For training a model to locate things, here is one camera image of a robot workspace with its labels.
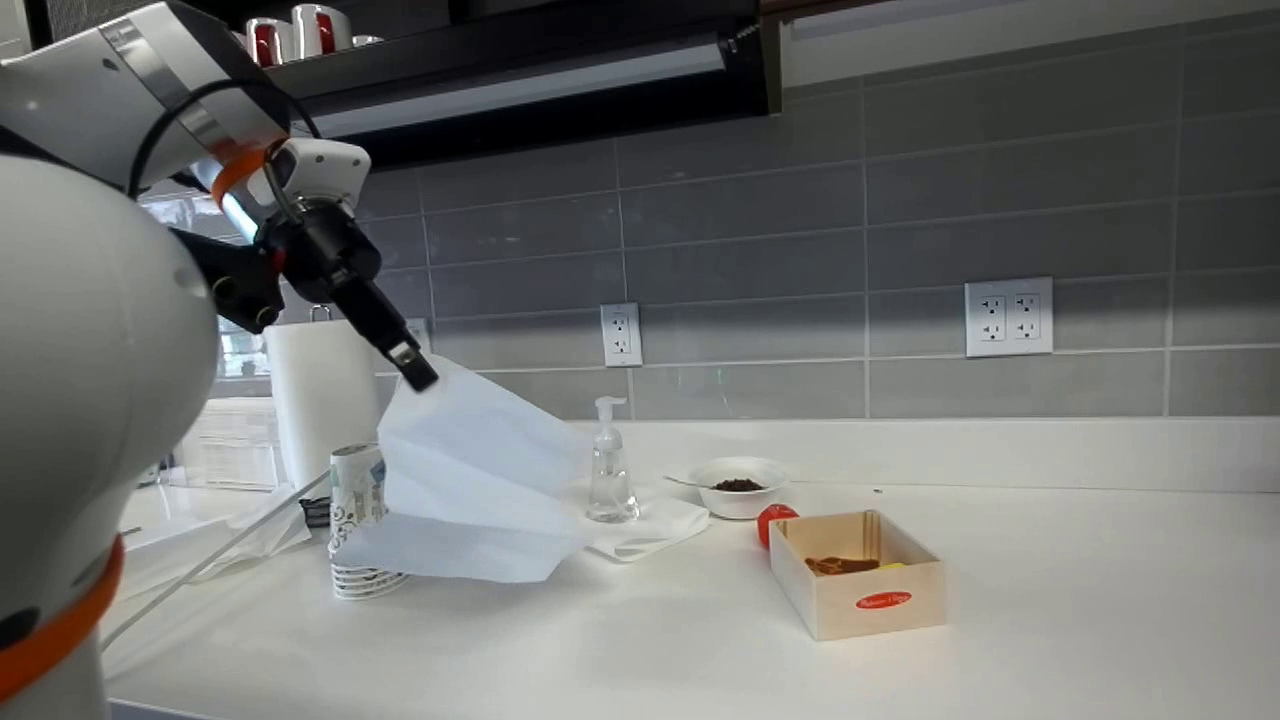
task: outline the kitchen counter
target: kitchen counter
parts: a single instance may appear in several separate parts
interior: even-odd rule
[[[108,692],[190,718],[439,720],[1273,720],[1280,496],[856,492],[948,566],[951,623],[817,645],[742,526],[538,588],[418,581],[330,600],[320,546],[179,593]]]

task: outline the cardboard box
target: cardboard box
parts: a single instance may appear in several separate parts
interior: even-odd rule
[[[879,511],[798,517],[767,533],[772,575],[817,642],[948,621],[943,566]]]

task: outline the gray tile backsplash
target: gray tile backsplash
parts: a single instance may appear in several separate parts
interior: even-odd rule
[[[559,417],[1280,417],[1280,11],[380,174],[359,222],[439,352]],[[963,286],[1013,277],[1055,352],[963,360]]]

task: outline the cable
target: cable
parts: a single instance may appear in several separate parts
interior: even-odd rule
[[[147,174],[150,151],[165,141],[169,126],[177,126],[205,95],[216,95],[216,91],[227,91],[227,87],[276,91],[306,126],[306,133],[320,136],[315,117],[295,95],[288,95],[279,85],[272,85],[272,82],[210,82],[210,85],[195,87],[190,95],[185,95],[177,110],[156,117],[156,126],[147,130],[147,136],[138,141],[138,150],[130,156],[125,198],[130,198],[130,201],[138,198],[143,174]]]
[[[236,533],[225,548],[209,552],[195,568],[188,568],[179,581],[170,581],[159,596],[150,596],[143,607],[135,607],[120,628],[111,628],[111,635],[98,642],[98,654],[108,654],[130,623],[138,623],[143,615],[150,615],[169,596],[177,596],[179,588],[188,588],[209,566],[216,566],[220,556],[227,556],[242,535],[260,533],[266,521],[276,521],[285,509],[291,509],[295,499],[305,499],[310,488],[320,488],[327,479],[327,471],[320,471],[310,485],[295,488],[291,496],[285,496],[276,509],[266,509],[260,521],[251,521],[242,533]]]

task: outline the wall outlet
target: wall outlet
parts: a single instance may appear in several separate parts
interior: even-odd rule
[[[1038,356],[1051,352],[1051,280],[963,286],[967,356]]]
[[[598,305],[604,363],[643,363],[636,305]]]

